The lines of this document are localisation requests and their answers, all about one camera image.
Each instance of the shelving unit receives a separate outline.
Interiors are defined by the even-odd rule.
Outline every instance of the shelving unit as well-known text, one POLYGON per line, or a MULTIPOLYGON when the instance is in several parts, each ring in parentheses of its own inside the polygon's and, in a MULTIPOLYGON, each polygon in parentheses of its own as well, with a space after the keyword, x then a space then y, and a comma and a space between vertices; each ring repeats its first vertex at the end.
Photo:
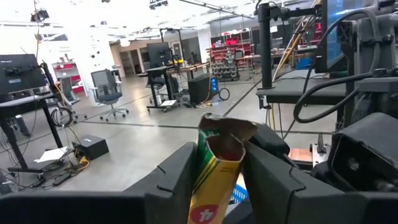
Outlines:
POLYGON ((65 77, 71 78, 73 92, 80 93, 85 90, 83 86, 78 84, 81 78, 75 62, 54 63, 52 67, 58 81, 65 77))
POLYGON ((211 70, 219 81, 240 79, 239 68, 246 68, 246 64, 243 59, 236 60, 236 52, 238 51, 242 52, 243 56, 251 55, 251 43, 243 42, 207 49, 211 58, 211 70))

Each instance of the concrete floor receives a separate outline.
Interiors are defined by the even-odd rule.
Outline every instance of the concrete floor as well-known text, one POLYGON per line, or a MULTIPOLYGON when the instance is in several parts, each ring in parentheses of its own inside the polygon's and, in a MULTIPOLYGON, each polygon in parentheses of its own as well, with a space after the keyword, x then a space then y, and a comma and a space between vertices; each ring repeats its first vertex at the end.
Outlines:
MULTIPOLYGON (((183 106, 174 108, 167 113, 162 110, 147 112, 150 89, 146 88, 146 78, 129 77, 123 80, 123 97, 115 105, 127 108, 130 113, 126 118, 110 117, 109 122, 101 121, 99 114, 108 110, 107 106, 90 106, 88 99, 81 96, 81 102, 74 106, 78 113, 86 113, 88 119, 74 125, 78 137, 86 134, 105 138, 110 153, 94 160, 90 166, 76 177, 68 180, 57 190, 95 190, 122 191, 147 175, 156 165, 176 151, 187 141, 197 138, 197 125, 205 112, 223 114, 233 118, 249 119, 258 123, 266 120, 266 111, 259 110, 258 98, 254 86, 260 75, 244 81, 248 76, 243 74, 240 81, 220 83, 231 93, 229 100, 219 101, 212 107, 190 109, 183 106)), ((277 105, 275 107, 276 129, 280 130, 279 117, 282 117, 282 130, 285 131, 293 120, 294 105, 277 105)), ((327 106, 308 106, 303 109, 302 116, 308 117, 327 109, 327 106)), ((33 129, 32 137, 25 138, 17 133, 18 143, 25 151, 26 161, 38 159, 44 149, 54 148, 55 143, 45 120, 44 113, 37 111, 23 115, 29 129, 33 129)), ((326 133, 325 142, 330 143, 330 135, 335 125, 335 114, 310 124, 295 124, 293 131, 286 138, 290 147, 308 148, 317 140, 317 132, 326 133)), ((75 140, 69 129, 59 129, 64 146, 75 140)), ((9 145, 0 140, 4 147, 9 145)), ((12 151, 0 152, 0 168, 6 170, 12 166, 12 151)), ((35 174, 21 174, 21 184, 35 182, 35 174)))

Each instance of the blue bin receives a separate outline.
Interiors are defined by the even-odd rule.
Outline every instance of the blue bin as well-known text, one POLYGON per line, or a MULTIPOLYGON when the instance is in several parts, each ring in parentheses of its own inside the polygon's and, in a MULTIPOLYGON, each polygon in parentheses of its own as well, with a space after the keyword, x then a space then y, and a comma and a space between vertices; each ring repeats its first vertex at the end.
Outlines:
POLYGON ((238 184, 235 185, 235 189, 232 192, 231 200, 234 200, 235 203, 243 202, 244 199, 248 197, 248 192, 243 187, 238 184))
POLYGON ((297 70, 306 70, 309 69, 311 65, 310 58, 300 58, 296 62, 296 69, 297 70))

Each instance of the white paper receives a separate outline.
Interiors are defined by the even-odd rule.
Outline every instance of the white paper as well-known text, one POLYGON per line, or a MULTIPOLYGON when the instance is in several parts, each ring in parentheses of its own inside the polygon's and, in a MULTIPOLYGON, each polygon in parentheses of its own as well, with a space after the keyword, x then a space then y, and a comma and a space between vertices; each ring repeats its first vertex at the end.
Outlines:
POLYGON ((45 161, 51 161, 51 160, 57 160, 60 159, 67 151, 68 147, 62 147, 60 149, 53 149, 49 151, 45 151, 43 153, 43 156, 40 159, 36 159, 35 162, 45 162, 45 161))
POLYGON ((177 100, 166 100, 161 106, 173 106, 177 100))

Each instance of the red logo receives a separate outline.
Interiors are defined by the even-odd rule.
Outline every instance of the red logo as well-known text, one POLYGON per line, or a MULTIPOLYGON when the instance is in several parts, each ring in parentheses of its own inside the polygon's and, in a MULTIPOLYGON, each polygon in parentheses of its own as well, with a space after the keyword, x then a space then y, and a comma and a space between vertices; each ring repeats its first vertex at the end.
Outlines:
POLYGON ((197 224, 208 224, 217 216, 218 205, 202 205, 192 209, 191 220, 197 224))

